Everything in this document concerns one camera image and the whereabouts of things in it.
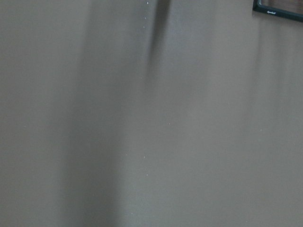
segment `black plastic edge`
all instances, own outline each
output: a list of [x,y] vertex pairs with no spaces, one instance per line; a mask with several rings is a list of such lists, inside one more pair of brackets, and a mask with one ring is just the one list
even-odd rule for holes
[[254,0],[252,10],[256,12],[266,13],[272,16],[276,17],[283,17],[290,20],[296,20],[303,22],[303,15],[302,14],[296,14],[289,11],[285,11],[282,9],[276,9],[272,7],[262,6],[259,4],[259,0]]

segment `table surface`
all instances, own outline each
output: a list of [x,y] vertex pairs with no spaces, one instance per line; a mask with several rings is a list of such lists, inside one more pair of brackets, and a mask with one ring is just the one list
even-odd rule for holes
[[303,14],[302,0],[260,0],[263,6],[283,9],[289,12]]
[[303,24],[228,2],[0,1],[0,226],[302,226]]

